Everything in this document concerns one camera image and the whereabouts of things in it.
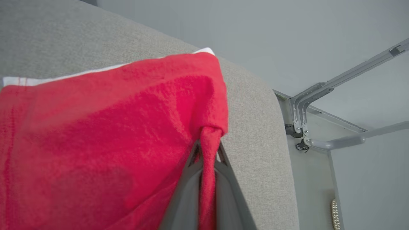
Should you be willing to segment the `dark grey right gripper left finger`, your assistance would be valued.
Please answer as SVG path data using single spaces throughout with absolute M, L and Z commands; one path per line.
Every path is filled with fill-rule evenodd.
M 199 228 L 200 184 L 203 172 L 201 155 L 200 140 L 197 140 L 190 151 L 159 230 Z

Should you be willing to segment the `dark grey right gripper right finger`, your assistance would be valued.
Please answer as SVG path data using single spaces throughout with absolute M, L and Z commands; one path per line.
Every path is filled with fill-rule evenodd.
M 234 175 L 223 144 L 217 151 L 216 173 L 216 229 L 256 230 L 254 219 L 247 206 L 240 185 Z

